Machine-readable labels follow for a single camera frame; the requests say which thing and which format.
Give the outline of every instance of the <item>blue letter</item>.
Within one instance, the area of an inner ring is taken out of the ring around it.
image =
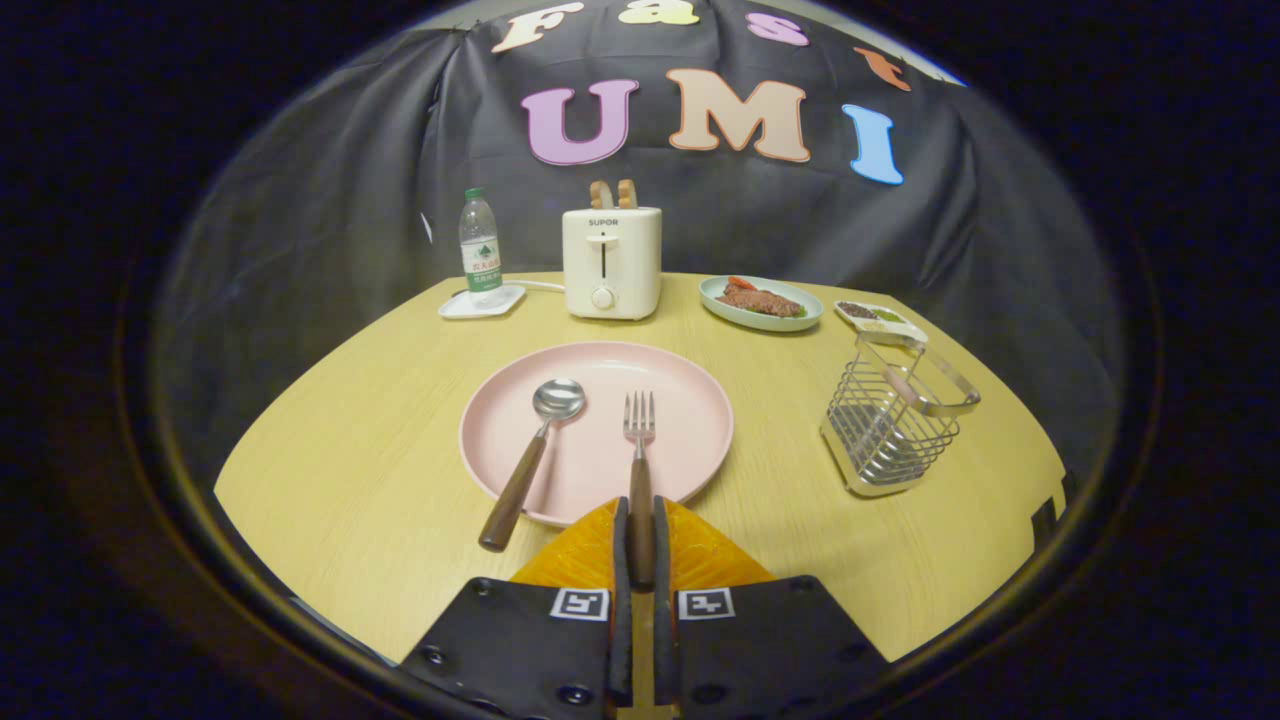
[[[893,120],[858,105],[841,108],[854,119],[854,132],[858,133],[858,159],[850,163],[854,172],[877,182],[902,184],[902,173],[893,167],[893,149],[888,143],[888,128]]]

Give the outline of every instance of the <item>water bottle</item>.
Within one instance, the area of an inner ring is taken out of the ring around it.
[[[458,241],[462,243],[462,269],[467,274],[467,291],[476,307],[492,307],[503,300],[502,259],[498,256],[498,223],[493,210],[484,201],[484,188],[472,187],[466,192],[458,220]]]

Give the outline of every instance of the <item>round table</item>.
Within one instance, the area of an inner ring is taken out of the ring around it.
[[[561,274],[508,278],[559,282]],[[215,495],[302,601],[401,660],[467,579],[509,578],[559,532],[521,518],[506,552],[476,543],[493,500],[458,451],[471,395],[536,350],[626,341],[701,365],[733,405],[728,456],[687,507],[774,575],[817,575],[887,660],[972,611],[1029,557],[1030,516],[1050,497],[1056,512],[1065,507],[1062,462],[1027,407],[978,359],[886,295],[794,283],[827,313],[812,331],[765,333],[701,307],[701,279],[664,274],[658,309],[643,320],[573,318],[562,295],[539,288],[500,318],[445,320],[436,310],[465,281],[443,281],[282,393],[233,450]],[[910,319],[928,333],[929,351],[982,392],[978,409],[960,418],[955,442],[905,492],[850,495],[819,436],[841,372],[856,355],[855,331],[836,315],[836,300],[883,305]],[[643,634],[652,626],[652,596],[636,601]],[[652,687],[646,641],[636,637],[641,703]]]

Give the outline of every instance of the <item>cream toaster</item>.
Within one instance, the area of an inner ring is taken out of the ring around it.
[[[639,320],[662,290],[662,210],[640,208],[635,186],[618,183],[618,206],[603,182],[591,208],[564,213],[564,306],[579,318]]]

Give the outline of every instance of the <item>metal basket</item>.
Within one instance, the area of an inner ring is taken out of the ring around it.
[[[906,348],[910,366],[887,363],[872,342]],[[940,402],[916,375],[925,355],[964,392],[961,402]],[[960,433],[956,416],[972,413],[980,401],[969,380],[937,354],[925,352],[915,338],[860,332],[858,356],[845,365],[827,406],[822,436],[850,492],[888,495],[920,483],[924,471]]]

